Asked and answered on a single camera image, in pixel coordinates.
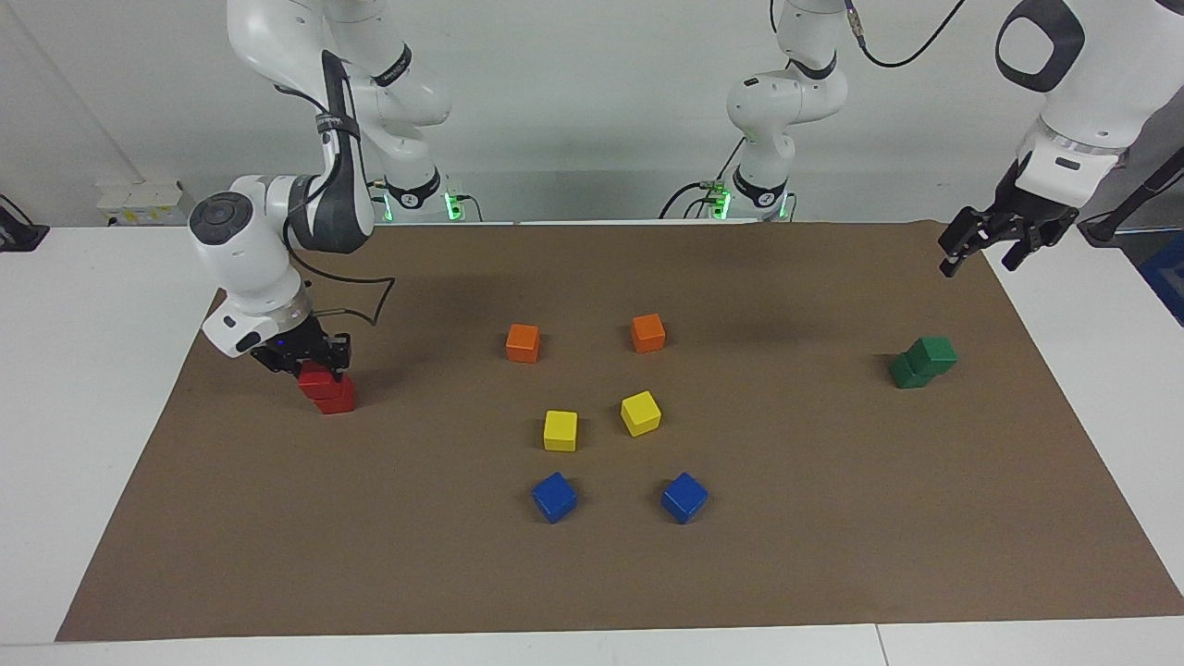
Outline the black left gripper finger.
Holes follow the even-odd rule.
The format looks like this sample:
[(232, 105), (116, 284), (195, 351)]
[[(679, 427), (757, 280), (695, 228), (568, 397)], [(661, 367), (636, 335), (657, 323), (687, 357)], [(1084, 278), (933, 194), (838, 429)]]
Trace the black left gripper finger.
[(1042, 246), (1040, 225), (1032, 224), (1032, 222), (1018, 222), (1009, 231), (1009, 239), (1015, 241), (1015, 243), (1004, 254), (1003, 265), (1008, 271), (1018, 270), (1025, 258), (1032, 252), (1037, 252)]
[(939, 236), (944, 260), (939, 265), (944, 277), (954, 277), (966, 258), (982, 249), (982, 235), (987, 216), (976, 209), (961, 209)]

